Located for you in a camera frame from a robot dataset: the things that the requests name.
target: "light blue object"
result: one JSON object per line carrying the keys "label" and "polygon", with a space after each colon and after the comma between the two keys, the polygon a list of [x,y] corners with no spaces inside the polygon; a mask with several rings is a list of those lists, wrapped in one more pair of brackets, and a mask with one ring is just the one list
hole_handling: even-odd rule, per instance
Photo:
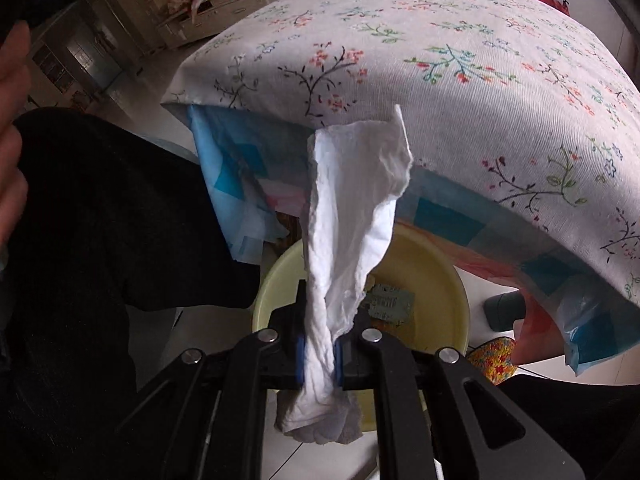
{"label": "light blue object", "polygon": [[[286,234],[262,190],[308,189],[313,131],[241,110],[190,105],[207,189],[232,256],[260,261],[262,241]],[[554,318],[567,364],[580,373],[640,342],[640,309],[545,232],[491,200],[414,166],[396,218],[507,264]]]}

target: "floral pattern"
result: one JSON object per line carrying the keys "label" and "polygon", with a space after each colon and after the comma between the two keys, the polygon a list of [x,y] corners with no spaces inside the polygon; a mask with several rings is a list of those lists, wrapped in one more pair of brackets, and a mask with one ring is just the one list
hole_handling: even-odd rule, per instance
{"label": "floral pattern", "polygon": [[591,31],[537,0],[278,0],[186,60],[165,99],[311,128],[399,104],[419,164],[625,297],[640,276],[640,94]]}

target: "white tiled floor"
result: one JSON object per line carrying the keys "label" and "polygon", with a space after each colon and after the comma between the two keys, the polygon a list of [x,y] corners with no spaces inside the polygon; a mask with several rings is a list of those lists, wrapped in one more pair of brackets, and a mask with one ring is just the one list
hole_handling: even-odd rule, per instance
{"label": "white tiled floor", "polygon": [[[123,74],[108,92],[112,100],[106,102],[96,114],[129,131],[171,140],[194,151],[190,131],[159,106],[160,98],[175,69],[194,48],[192,46],[177,52],[163,52],[146,60],[143,72],[138,76]],[[459,272],[471,310],[470,345],[478,346],[499,335],[513,336],[513,333],[492,332],[482,311],[484,300],[513,289],[486,282],[462,270]],[[250,311],[227,310],[215,306],[185,310],[162,354],[160,367],[189,346],[197,346],[207,352],[231,348],[249,333],[250,320]],[[564,365],[563,357],[525,365],[519,373],[579,383],[636,384],[640,383],[640,347],[594,366],[578,378]],[[264,430],[264,480],[364,480],[375,466],[375,433],[366,434],[348,446],[300,446],[273,428],[274,418],[275,402],[272,396],[267,405]]]}

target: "yellow plastic bucket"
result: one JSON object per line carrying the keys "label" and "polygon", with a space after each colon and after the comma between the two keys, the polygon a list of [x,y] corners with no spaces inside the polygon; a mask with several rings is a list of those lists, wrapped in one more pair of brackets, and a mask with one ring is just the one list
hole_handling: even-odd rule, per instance
{"label": "yellow plastic bucket", "polygon": [[[391,245],[372,271],[376,283],[397,286],[415,294],[413,317],[388,332],[405,345],[423,352],[443,346],[466,351],[469,306],[464,286],[451,263],[426,236],[396,224]],[[276,308],[296,299],[299,280],[306,279],[302,241],[291,246],[271,267],[255,300],[252,329],[265,328]],[[362,408],[362,430],[376,429],[372,390],[358,393]]]}

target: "floral tablecloth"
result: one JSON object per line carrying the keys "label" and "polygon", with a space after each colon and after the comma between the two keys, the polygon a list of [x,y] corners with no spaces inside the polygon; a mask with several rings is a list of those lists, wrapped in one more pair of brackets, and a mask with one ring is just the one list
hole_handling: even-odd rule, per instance
{"label": "floral tablecloth", "polygon": [[[416,160],[400,218],[514,269],[574,369],[640,339],[640,95],[537,0],[279,0],[187,59],[165,102],[231,247],[277,235],[271,209],[299,213],[314,128],[399,104]],[[239,234],[251,201],[262,222]]]}

